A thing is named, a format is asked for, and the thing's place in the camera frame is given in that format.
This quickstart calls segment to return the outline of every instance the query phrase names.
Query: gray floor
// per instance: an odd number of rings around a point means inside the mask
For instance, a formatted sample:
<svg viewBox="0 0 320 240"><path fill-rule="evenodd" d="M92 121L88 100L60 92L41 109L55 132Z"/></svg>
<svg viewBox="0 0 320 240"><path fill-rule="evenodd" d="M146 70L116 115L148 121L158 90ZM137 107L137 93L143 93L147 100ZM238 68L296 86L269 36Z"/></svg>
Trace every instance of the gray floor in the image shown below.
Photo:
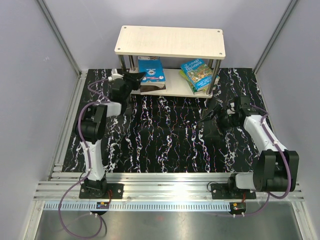
<svg viewBox="0 0 320 240"><path fill-rule="evenodd" d="M247 212L259 208L248 203ZM81 236L94 234L99 220L86 216L77 221L84 211L63 211L68 229ZM252 217L214 216L213 212L121 212L110 211L103 215L107 233L102 228L96 239L103 240L301 240L302 236L293 208L288 202L271 202L266 209ZM37 240L72 240L62 230L57 211L45 210L42 214Z"/></svg>

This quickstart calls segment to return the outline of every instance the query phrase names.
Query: shelf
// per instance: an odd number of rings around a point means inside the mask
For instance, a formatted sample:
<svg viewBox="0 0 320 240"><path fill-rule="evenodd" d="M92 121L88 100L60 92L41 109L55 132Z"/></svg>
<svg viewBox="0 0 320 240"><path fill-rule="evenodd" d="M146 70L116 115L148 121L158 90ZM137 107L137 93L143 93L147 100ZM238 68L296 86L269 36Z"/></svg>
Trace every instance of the shelf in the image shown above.
<svg viewBox="0 0 320 240"><path fill-rule="evenodd" d="M223 31L205 28L122 26L114 51L133 56L226 57Z"/></svg>
<svg viewBox="0 0 320 240"><path fill-rule="evenodd" d="M183 79L179 71L180 69L163 69L165 76L165 90L158 91L149 91L149 92L140 92L132 91L132 94L139 95L156 95L156 96L176 96L176 97L189 97L189 98L212 98L211 95L207 95L206 92L198 92L196 95L190 89L187 81Z"/></svg>

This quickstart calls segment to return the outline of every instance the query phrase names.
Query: stack of books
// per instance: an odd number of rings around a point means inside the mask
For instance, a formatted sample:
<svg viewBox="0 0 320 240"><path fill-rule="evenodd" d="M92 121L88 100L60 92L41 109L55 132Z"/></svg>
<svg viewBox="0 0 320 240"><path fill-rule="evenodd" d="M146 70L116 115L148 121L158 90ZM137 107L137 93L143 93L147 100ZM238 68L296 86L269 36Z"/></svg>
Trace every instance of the stack of books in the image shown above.
<svg viewBox="0 0 320 240"><path fill-rule="evenodd" d="M207 91L211 83L213 71L205 64L202 59L195 59L181 65L180 75L190 86L194 95ZM219 81L217 76L214 85Z"/></svg>
<svg viewBox="0 0 320 240"><path fill-rule="evenodd" d="M164 68L158 56L138 56L139 72L146 72L141 81L140 92L151 92L166 89Z"/></svg>

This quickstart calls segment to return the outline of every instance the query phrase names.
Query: blue book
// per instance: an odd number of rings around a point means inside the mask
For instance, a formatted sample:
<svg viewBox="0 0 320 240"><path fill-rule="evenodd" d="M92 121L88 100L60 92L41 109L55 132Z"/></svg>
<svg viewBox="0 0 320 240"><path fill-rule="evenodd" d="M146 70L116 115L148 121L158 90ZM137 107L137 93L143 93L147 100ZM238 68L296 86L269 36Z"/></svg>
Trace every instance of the blue book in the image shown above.
<svg viewBox="0 0 320 240"><path fill-rule="evenodd" d="M181 65L181 69L197 91L203 90L211 83L213 71L202 59L188 61Z"/></svg>
<svg viewBox="0 0 320 240"><path fill-rule="evenodd" d="M166 84L164 68L158 56L138 56L139 72L146 72L141 86L163 88Z"/></svg>

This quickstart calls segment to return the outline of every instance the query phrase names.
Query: black marble table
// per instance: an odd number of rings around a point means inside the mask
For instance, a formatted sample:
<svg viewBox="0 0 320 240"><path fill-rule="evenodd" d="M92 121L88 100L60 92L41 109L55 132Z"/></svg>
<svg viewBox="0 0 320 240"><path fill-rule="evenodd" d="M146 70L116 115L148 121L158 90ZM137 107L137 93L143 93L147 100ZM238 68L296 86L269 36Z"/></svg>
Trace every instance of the black marble table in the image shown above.
<svg viewBox="0 0 320 240"><path fill-rule="evenodd" d="M89 83L106 79L111 69L90 69L78 112L98 96ZM247 95L251 103L265 108L251 68L221 68L212 103L226 106L235 96ZM108 95L108 81L97 84ZM102 139L103 165L109 173L205 173L250 172L259 152L241 127L230 129L220 144L206 137L209 129L198 125L209 104L204 98L132 95L129 113L107 119ZM85 171L79 139L71 134L63 172Z"/></svg>

